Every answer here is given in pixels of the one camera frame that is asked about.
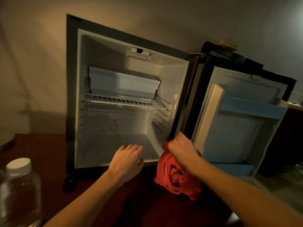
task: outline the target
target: red cloth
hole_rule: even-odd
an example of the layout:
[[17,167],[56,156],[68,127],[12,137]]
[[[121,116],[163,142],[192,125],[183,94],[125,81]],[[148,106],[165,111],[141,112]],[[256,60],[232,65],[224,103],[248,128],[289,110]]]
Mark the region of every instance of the red cloth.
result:
[[200,180],[183,170],[168,150],[168,143],[163,144],[164,152],[157,165],[155,183],[165,187],[174,194],[184,193],[192,201],[201,192]]

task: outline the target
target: gray wall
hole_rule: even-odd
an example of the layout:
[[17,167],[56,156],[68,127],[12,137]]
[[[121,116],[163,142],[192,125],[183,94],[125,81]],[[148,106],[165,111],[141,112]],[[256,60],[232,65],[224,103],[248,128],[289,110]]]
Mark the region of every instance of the gray wall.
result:
[[65,19],[187,52],[221,39],[303,92],[303,0],[1,0],[0,127],[65,132]]

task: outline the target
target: wire shelf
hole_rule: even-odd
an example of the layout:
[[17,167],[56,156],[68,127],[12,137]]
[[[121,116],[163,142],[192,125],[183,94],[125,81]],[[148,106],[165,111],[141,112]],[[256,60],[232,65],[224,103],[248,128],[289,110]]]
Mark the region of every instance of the wire shelf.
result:
[[154,107],[154,108],[166,108],[154,99],[152,101],[144,100],[134,100],[127,98],[118,98],[110,96],[101,96],[94,94],[85,94],[85,101],[94,102],[94,103],[109,103],[109,104],[118,104],[118,105],[129,105],[136,107]]

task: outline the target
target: fridge floor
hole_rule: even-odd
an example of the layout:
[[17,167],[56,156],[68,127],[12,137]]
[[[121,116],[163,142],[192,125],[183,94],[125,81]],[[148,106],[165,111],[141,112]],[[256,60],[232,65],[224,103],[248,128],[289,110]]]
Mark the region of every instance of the fridge floor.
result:
[[158,160],[160,156],[153,148],[146,134],[86,134],[80,150],[79,167],[106,166],[122,145],[138,144],[143,146],[144,160]]

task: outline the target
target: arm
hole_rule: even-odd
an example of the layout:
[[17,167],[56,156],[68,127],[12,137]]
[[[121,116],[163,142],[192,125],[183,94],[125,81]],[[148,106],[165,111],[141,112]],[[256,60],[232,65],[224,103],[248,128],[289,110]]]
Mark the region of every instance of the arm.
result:
[[144,165],[144,159],[141,158],[142,149],[143,147],[138,147],[138,145],[128,145],[126,148],[124,146],[120,147],[115,153],[108,170],[44,226],[91,226],[114,191],[141,171]]
[[169,151],[190,174],[211,188],[246,225],[303,226],[303,217],[272,195],[233,177],[200,158],[191,141],[179,133]]

